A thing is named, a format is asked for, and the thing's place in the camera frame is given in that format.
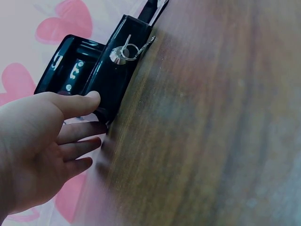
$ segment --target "wood grain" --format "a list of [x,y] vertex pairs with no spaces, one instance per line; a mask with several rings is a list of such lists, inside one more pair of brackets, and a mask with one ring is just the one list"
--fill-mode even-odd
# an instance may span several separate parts
[[74,225],[301,225],[300,12],[170,0]]

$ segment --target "metal key ring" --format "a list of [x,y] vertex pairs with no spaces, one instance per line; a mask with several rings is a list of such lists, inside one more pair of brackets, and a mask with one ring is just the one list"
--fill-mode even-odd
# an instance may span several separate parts
[[139,48],[138,48],[136,45],[134,45],[134,44],[127,44],[126,46],[124,45],[124,46],[122,47],[122,49],[121,49],[121,56],[122,56],[125,60],[128,60],[128,61],[134,61],[134,60],[137,59],[137,54],[136,54],[135,57],[133,57],[133,58],[128,58],[128,57],[126,57],[126,56],[124,55],[124,50],[125,50],[128,46],[133,46],[133,47],[135,47],[135,49],[137,50],[137,53],[139,52]]

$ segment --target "glossy black plastic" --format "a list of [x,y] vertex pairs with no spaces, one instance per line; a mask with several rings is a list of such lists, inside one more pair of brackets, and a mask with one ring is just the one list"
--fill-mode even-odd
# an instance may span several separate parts
[[[100,43],[74,35],[66,36],[49,62],[34,93],[81,95],[104,47]],[[77,67],[79,62],[83,64],[81,67]],[[72,86],[70,90],[66,90],[68,84]]]

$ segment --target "key ring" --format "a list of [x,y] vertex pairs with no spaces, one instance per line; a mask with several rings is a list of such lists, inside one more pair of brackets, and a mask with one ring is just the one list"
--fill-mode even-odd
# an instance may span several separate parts
[[[130,39],[131,39],[131,36],[132,36],[131,34],[128,36],[125,45],[124,45],[124,46],[122,47],[122,49],[121,49],[121,56],[122,56],[125,60],[127,60],[127,61],[135,61],[135,60],[138,58],[138,56],[139,56],[139,55],[140,55],[140,54],[141,54],[141,53],[142,53],[142,52],[143,52],[150,44],[152,44],[152,43],[154,42],[154,40],[156,39],[156,37],[153,36],[149,42],[147,42],[144,46],[142,46],[141,49],[139,49],[136,45],[129,43],[129,42],[130,42]],[[126,56],[124,55],[124,50],[125,50],[128,46],[133,46],[133,47],[137,50],[137,53],[136,53],[136,55],[135,55],[133,58],[128,58],[128,57],[126,57]]]

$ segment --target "pink heart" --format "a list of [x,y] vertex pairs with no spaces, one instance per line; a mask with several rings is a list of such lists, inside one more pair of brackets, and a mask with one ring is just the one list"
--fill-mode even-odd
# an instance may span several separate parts
[[2,73],[6,93],[0,93],[0,106],[33,95],[36,85],[28,70],[20,63],[8,65]]
[[55,198],[56,209],[69,222],[74,220],[81,189],[86,180],[86,174],[79,174],[67,181]]
[[13,220],[17,222],[31,222],[40,217],[40,213],[36,210],[36,208],[31,208],[27,212],[31,211],[29,215],[21,215],[21,214],[13,214],[7,217],[8,220]]
[[58,17],[51,17],[39,24],[37,41],[59,44],[66,35],[73,34],[89,39],[92,35],[92,18],[82,0],[65,0],[55,7]]

